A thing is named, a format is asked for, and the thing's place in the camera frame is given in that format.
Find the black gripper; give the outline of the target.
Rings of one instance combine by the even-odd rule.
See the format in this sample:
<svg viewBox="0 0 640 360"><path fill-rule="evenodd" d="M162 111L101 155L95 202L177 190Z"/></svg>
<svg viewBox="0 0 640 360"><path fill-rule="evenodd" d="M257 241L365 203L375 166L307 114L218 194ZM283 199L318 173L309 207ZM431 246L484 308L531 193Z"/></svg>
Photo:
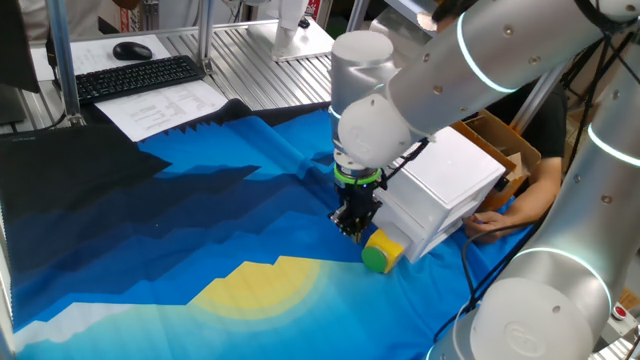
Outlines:
<svg viewBox="0 0 640 360"><path fill-rule="evenodd" d="M373 218L383 203L375 197L378 182L349 183L334 181L334 190L338 195L338 206L328 218L337 226L340 233L349 237L354 243L361 242L364 232L370 227ZM352 211L361 211L358 218Z"/></svg>

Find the person's bare hand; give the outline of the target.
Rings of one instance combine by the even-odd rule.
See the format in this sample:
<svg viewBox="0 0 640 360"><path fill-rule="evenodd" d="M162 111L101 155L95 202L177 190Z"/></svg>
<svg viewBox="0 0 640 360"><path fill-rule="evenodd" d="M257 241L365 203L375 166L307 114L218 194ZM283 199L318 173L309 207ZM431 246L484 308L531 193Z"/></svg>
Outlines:
<svg viewBox="0 0 640 360"><path fill-rule="evenodd" d="M512 218L497 212L475 213L463 219L464 231L477 243L493 244L513 232L506 229L515 225Z"/></svg>

